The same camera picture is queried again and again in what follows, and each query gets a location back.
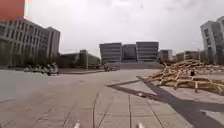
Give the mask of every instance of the curb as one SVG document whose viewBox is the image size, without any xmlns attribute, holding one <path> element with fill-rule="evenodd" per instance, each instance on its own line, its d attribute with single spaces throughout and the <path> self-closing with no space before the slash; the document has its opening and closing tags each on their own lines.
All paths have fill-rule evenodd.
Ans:
<svg viewBox="0 0 224 128">
<path fill-rule="evenodd" d="M 105 71 L 93 71 L 93 72 L 59 72 L 59 74 L 67 74 L 67 75 L 86 75 L 86 74 L 94 74 Z"/>
</svg>

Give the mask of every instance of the wooden structure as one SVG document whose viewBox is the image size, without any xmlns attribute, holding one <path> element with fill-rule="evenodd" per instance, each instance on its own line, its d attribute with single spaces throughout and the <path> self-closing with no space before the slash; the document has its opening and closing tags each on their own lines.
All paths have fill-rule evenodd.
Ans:
<svg viewBox="0 0 224 128">
<path fill-rule="evenodd" d="M 165 68 L 149 77 L 149 81 L 155 83 L 157 86 L 171 86 L 175 90 L 179 87 L 194 88 L 197 93 L 199 89 L 215 91 L 223 93 L 224 81 L 214 80 L 203 77 L 190 76 L 190 71 L 197 73 L 213 73 L 223 72 L 224 68 L 221 66 L 204 65 L 196 60 L 184 60 L 171 66 L 165 64 Z"/>
</svg>

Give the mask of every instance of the office building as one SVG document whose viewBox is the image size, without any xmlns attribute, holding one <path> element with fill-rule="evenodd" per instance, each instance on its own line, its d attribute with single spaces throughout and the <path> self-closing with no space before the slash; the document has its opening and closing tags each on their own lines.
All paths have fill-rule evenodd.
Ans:
<svg viewBox="0 0 224 128">
<path fill-rule="evenodd" d="M 102 62 L 155 62 L 158 59 L 158 42 L 136 44 L 100 44 Z"/>
<path fill-rule="evenodd" d="M 46 30 L 48 31 L 47 56 L 49 58 L 56 58 L 59 51 L 60 32 L 52 27 Z"/>
<path fill-rule="evenodd" d="M 224 64 L 224 17 L 206 22 L 201 32 L 208 63 Z"/>
<path fill-rule="evenodd" d="M 181 53 L 176 54 L 177 61 L 183 61 L 183 60 L 205 60 L 204 51 L 184 51 Z"/>
<path fill-rule="evenodd" d="M 43 28 L 29 20 L 0 22 L 0 58 L 2 65 L 46 63 L 56 57 L 60 32 Z"/>
<path fill-rule="evenodd" d="M 158 59 L 158 42 L 137 42 L 137 59 L 142 62 L 155 62 Z"/>
<path fill-rule="evenodd" d="M 79 53 L 61 54 L 58 59 L 61 68 L 96 68 L 100 66 L 100 59 L 86 50 Z"/>
<path fill-rule="evenodd" d="M 173 51 L 172 50 L 160 50 L 159 59 L 161 61 L 173 61 Z"/>
<path fill-rule="evenodd" d="M 121 62 L 122 44 L 121 43 L 100 44 L 100 53 L 103 63 Z"/>
<path fill-rule="evenodd" d="M 136 62 L 137 61 L 137 51 L 136 44 L 125 44 L 122 46 L 122 61 L 123 62 Z"/>
</svg>

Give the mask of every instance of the sky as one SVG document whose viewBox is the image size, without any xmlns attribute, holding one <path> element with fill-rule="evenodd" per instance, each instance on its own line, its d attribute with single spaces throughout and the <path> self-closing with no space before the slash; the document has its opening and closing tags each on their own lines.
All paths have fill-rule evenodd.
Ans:
<svg viewBox="0 0 224 128">
<path fill-rule="evenodd" d="M 61 32 L 60 53 L 99 44 L 158 41 L 159 49 L 202 50 L 200 26 L 224 16 L 224 0 L 27 0 L 25 17 Z"/>
</svg>

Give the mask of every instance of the paved ground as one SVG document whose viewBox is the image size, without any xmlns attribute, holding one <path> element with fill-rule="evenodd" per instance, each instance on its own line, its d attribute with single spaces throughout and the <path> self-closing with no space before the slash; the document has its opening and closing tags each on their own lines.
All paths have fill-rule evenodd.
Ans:
<svg viewBox="0 0 224 128">
<path fill-rule="evenodd" d="M 146 128 L 224 127 L 222 96 L 157 88 L 142 79 L 154 72 L 48 77 L 0 71 L 0 124 L 3 128 L 73 128 L 76 122 L 82 128 L 134 128 L 138 122 Z M 139 92 L 146 98 L 135 96 Z"/>
</svg>

